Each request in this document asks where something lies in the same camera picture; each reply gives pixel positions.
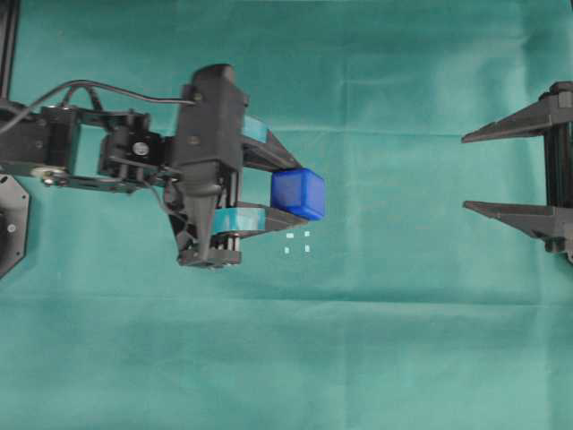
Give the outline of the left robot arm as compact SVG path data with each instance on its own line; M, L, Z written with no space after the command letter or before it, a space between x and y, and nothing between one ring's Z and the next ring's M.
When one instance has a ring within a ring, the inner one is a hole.
M131 194L152 190L183 266L241 261L240 241L322 218L324 183L242 103L182 107L175 134L133 111L21 106L1 111L1 167L44 184Z

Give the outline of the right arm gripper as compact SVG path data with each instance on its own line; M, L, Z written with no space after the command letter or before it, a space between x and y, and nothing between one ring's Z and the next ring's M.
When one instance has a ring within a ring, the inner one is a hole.
M544 241L548 253L571 254L572 97L539 99L510 116L466 134L461 142L534 137L548 129L543 144L546 198L550 206L465 201L463 207Z

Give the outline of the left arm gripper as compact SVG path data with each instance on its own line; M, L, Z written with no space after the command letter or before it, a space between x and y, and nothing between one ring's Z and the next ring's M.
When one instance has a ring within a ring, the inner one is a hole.
M243 163L267 172L303 167L260 119L245 116L242 134L242 143L238 137L212 141L198 134L165 139L163 203L182 266L236 265L241 262L236 236L257 236L308 222L270 206L245 202L237 206Z

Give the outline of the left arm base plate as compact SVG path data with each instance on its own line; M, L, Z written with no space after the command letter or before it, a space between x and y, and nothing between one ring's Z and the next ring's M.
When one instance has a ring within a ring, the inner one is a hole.
M26 255L30 195L13 176L1 175L1 278Z

